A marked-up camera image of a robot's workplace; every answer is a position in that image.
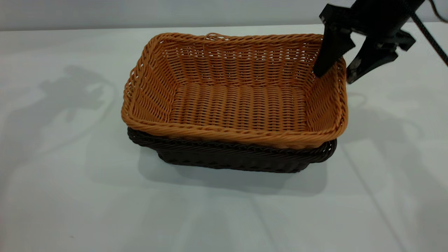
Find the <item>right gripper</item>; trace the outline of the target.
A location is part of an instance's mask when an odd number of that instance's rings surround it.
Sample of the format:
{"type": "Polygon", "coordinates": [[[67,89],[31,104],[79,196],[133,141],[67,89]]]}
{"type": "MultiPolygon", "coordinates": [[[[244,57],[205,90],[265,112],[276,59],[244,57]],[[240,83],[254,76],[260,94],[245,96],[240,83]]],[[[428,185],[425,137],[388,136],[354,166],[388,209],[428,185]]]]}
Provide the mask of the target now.
{"type": "Polygon", "coordinates": [[[355,47],[351,38],[353,32],[366,38],[346,69],[348,84],[395,61],[398,46],[407,51],[415,43],[402,27],[422,3],[422,0],[357,0],[351,7],[327,4],[320,14],[325,29],[313,67],[315,76],[323,77],[333,64],[355,47]]]}

